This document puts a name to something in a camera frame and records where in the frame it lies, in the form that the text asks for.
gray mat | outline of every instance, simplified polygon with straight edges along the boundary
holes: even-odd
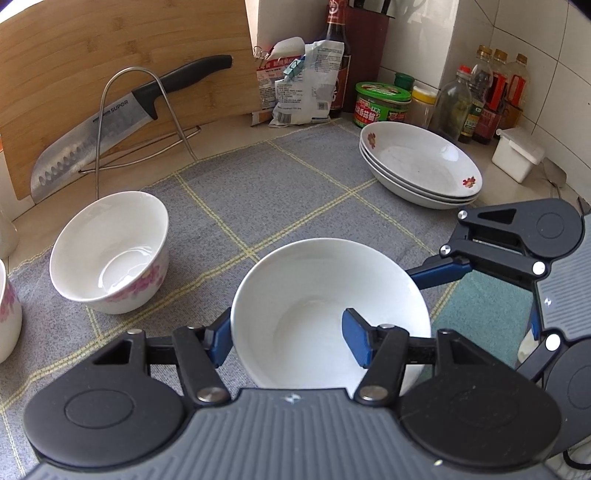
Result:
[[[170,214],[170,268],[156,296],[134,312],[105,315],[61,298],[51,285],[49,253],[14,272],[24,321],[15,351],[0,365],[0,478],[19,478],[36,463],[21,419],[37,391],[130,327],[160,336],[208,325],[274,249],[340,237],[403,268],[434,254],[455,226],[454,212],[391,194],[365,166],[358,142],[359,129],[345,121],[319,125],[199,161],[147,188]],[[440,308],[445,289],[423,292],[430,309]],[[173,367],[152,372],[178,389]],[[233,394],[253,386],[234,351],[219,372]]]

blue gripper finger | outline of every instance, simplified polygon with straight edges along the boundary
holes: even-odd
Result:
[[[343,312],[341,327],[343,338],[359,366],[369,368],[374,358],[371,342],[374,327],[367,323],[355,309],[346,309]]]

glass bottle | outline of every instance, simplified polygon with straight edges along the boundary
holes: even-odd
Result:
[[[345,10],[348,0],[330,0],[329,16],[326,22],[325,40],[340,41],[345,44],[345,51],[340,62],[340,70],[337,75],[335,91],[333,92],[332,103],[330,104],[330,117],[338,118],[343,111],[343,102],[345,101],[345,90],[347,89],[347,79],[349,77],[349,65],[351,63],[351,47],[345,35]]]
[[[468,112],[468,117],[460,133],[458,141],[470,143],[474,129],[478,125],[480,114],[486,102],[486,95],[492,86],[492,69],[489,64],[492,50],[484,45],[478,47],[476,52],[476,64],[472,69],[472,80],[470,81],[470,91],[472,92],[472,106]]]
[[[468,85],[471,77],[470,67],[460,66],[456,79],[445,85],[439,92],[433,116],[429,122],[431,132],[454,144],[457,143],[472,105],[472,94]]]

yellow lid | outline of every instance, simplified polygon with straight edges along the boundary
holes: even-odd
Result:
[[[413,87],[413,98],[416,98],[420,102],[425,102],[429,105],[434,105],[435,100],[437,99],[437,92],[425,90],[421,87]]]

bowl rim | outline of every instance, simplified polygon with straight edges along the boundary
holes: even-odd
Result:
[[[133,277],[133,280],[131,280],[130,282],[126,283],[124,286],[118,288],[117,290],[115,290],[115,291],[113,291],[111,293],[106,293],[106,294],[101,295],[99,297],[91,297],[91,298],[84,298],[84,297],[76,297],[76,296],[66,295],[56,285],[56,282],[55,282],[55,280],[53,278],[53,269],[52,269],[52,265],[53,265],[53,254],[55,253],[56,245],[59,243],[62,235],[64,235],[64,232],[67,230],[67,228],[70,226],[70,224],[73,223],[79,216],[81,216],[82,214],[84,214],[85,212],[87,212],[90,208],[98,205],[100,202],[104,202],[107,199],[112,199],[113,197],[117,197],[117,196],[131,196],[131,195],[136,195],[136,194],[140,194],[141,196],[148,196],[148,197],[151,197],[151,198],[155,199],[163,207],[164,213],[165,213],[166,225],[165,225],[165,229],[164,229],[164,235],[162,237],[162,240],[160,241],[160,244],[158,246],[158,249],[156,250],[156,252],[155,252],[152,260],[137,275],[135,275]],[[140,190],[127,190],[125,192],[112,193],[110,195],[107,195],[106,197],[103,197],[103,198],[100,198],[98,200],[95,200],[90,205],[87,205],[81,211],[79,211],[76,215],[74,215],[74,217],[72,218],[72,220],[70,220],[66,224],[66,226],[61,230],[60,235],[58,235],[55,243],[51,247],[51,255],[49,257],[49,276],[51,278],[51,283],[53,284],[53,287],[65,299],[68,299],[68,300],[71,300],[71,301],[78,301],[78,302],[81,302],[81,303],[90,303],[90,302],[95,302],[95,301],[106,300],[106,299],[108,299],[108,298],[110,298],[110,297],[112,297],[114,295],[117,295],[121,290],[123,290],[124,288],[127,288],[133,282],[135,282],[138,278],[140,278],[152,266],[152,264],[158,258],[158,256],[160,255],[160,252],[164,248],[164,244],[166,243],[166,239],[168,237],[168,227],[169,226],[170,226],[170,217],[168,215],[168,209],[166,208],[166,205],[162,202],[162,200],[160,200],[158,197],[155,197],[151,193],[142,192]]]
[[[335,238],[335,237],[317,237],[317,238],[306,238],[303,240],[298,240],[295,242],[291,242],[287,245],[283,245],[282,247],[277,248],[276,250],[273,250],[272,252],[268,253],[267,255],[265,255],[265,257],[263,257],[261,260],[259,260],[249,271],[248,273],[244,276],[244,278],[242,279],[242,281],[240,282],[240,285],[238,285],[238,289],[236,290],[236,293],[234,295],[234,298],[232,300],[232,309],[230,310],[230,332],[232,333],[232,342],[234,344],[234,348],[236,349],[236,356],[238,357],[238,359],[240,360],[240,363],[242,364],[242,366],[244,367],[244,370],[246,371],[246,373],[248,373],[248,375],[250,375],[250,377],[252,378],[252,380],[254,381],[254,383],[256,383],[257,387],[259,388],[276,388],[273,387],[269,384],[267,384],[266,380],[261,379],[261,377],[258,375],[258,372],[253,371],[253,369],[248,365],[248,363],[245,363],[241,357],[240,354],[240,347],[236,344],[236,340],[234,339],[234,331],[235,331],[235,324],[236,324],[236,299],[238,298],[240,292],[243,290],[245,283],[248,281],[248,279],[254,274],[254,272],[256,270],[258,270],[259,265],[266,265],[267,263],[269,263],[270,261],[272,261],[272,259],[280,254],[283,250],[289,248],[289,247],[293,247],[293,245],[295,244],[303,244],[303,243],[312,243],[312,242],[326,242],[326,241],[337,241],[337,242],[341,242],[341,243],[346,243],[346,244],[355,244],[357,246],[363,247],[364,249],[368,249],[368,250],[372,250],[373,252],[378,253],[379,255],[382,255],[384,258],[386,258],[389,262],[393,263],[394,265],[396,265],[402,272],[404,272],[408,278],[410,278],[410,275],[408,275],[408,273],[406,273],[406,270],[403,269],[400,265],[398,265],[394,260],[392,260],[389,256],[383,254],[381,251],[370,247],[369,245],[365,245],[362,244],[360,242],[355,242],[353,240],[347,240],[345,238]],[[432,332],[431,332],[431,316],[429,314],[429,309],[427,307],[427,303],[425,302],[425,299],[423,297],[423,294],[421,293],[421,290],[417,287],[416,283],[413,281],[412,278],[410,278],[412,284],[415,286],[415,288],[417,289],[417,291],[420,293],[421,298],[423,299],[423,306],[425,308],[425,311],[427,313],[427,329],[429,331],[428,337],[431,338],[433,336]]]

